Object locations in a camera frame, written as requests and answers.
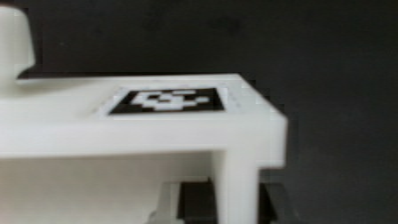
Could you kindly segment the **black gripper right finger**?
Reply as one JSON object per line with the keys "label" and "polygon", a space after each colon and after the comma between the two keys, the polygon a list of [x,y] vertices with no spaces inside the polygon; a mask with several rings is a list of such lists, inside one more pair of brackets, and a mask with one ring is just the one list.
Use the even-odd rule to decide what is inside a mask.
{"label": "black gripper right finger", "polygon": [[279,183],[260,184],[258,224],[302,224],[299,213]]}

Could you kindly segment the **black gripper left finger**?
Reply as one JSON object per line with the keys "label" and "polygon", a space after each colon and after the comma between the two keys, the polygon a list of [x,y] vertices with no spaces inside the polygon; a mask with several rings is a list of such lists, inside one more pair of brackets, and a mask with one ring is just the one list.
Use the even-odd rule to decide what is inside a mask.
{"label": "black gripper left finger", "polygon": [[149,224],[219,224],[212,179],[164,183]]}

